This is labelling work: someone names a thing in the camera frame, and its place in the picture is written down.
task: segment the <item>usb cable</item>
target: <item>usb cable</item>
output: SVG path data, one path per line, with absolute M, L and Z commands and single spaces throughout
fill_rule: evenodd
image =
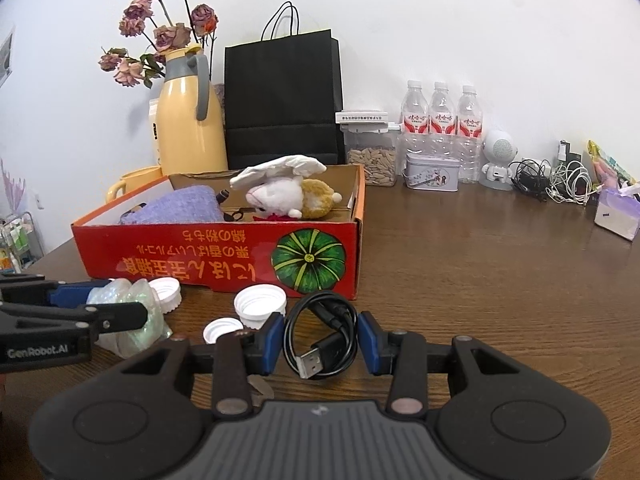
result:
M 300 312 L 308 308 L 334 333 L 311 345 L 301 356 L 293 348 L 293 333 Z M 358 313 L 349 301 L 330 290 L 319 290 L 299 300 L 284 320 L 283 353 L 301 379 L 324 379 L 345 371 L 358 351 Z

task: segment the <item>white and brown plush toy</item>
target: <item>white and brown plush toy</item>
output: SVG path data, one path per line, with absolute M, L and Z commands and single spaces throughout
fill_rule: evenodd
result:
M 321 180 L 305 177 L 326 171 L 317 159 L 289 155 L 242 170 L 230 181 L 231 189 L 245 189 L 247 202 L 266 220 L 322 218 L 342 196 Z

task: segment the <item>plastic bottle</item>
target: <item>plastic bottle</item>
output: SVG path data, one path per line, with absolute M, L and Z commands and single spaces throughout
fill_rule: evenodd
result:
M 433 87 L 434 92 L 429 107 L 429 144 L 433 155 L 450 157 L 454 155 L 456 112 L 449 97 L 447 84 L 437 82 Z
M 399 143 L 399 169 L 406 166 L 406 152 L 426 153 L 429 128 L 429 104 L 422 95 L 422 82 L 409 80 L 408 90 L 400 108 L 401 141 Z
M 478 104 L 476 89 L 473 86 L 462 87 L 456 133 L 461 163 L 458 179 L 462 182 L 477 182 L 481 167 L 482 108 Z

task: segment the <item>yellow mug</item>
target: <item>yellow mug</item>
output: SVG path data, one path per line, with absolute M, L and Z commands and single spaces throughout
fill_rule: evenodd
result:
M 120 177 L 120 180 L 116 184 L 113 184 L 107 191 L 107 199 L 105 202 L 111 202 L 116 199 L 116 195 L 120 190 L 122 193 L 128 193 L 139 187 L 153 182 L 154 180 L 162 176 L 162 168 L 160 166 L 149 166 L 148 168 L 142 168 L 141 170 L 131 171 Z

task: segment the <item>white wall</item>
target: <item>white wall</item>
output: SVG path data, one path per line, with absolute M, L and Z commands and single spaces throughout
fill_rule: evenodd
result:
M 0 3 L 0 38 L 16 27 L 14 73 L 0 88 L 0 155 L 40 194 L 49 250 L 120 174 L 153 163 L 146 109 L 159 89 L 121 88 L 96 63 L 100 46 L 144 48 L 118 34 L 128 1 Z M 214 82 L 222 46 L 256 40 L 282 1 L 190 0 L 221 20 Z M 446 80 L 456 99 L 469 82 L 521 155 L 550 157 L 561 138 L 592 138 L 640 177 L 637 0 L 292 1 L 302 31 L 330 27 L 340 40 L 345 107 L 395 114 L 408 78 L 427 89 Z

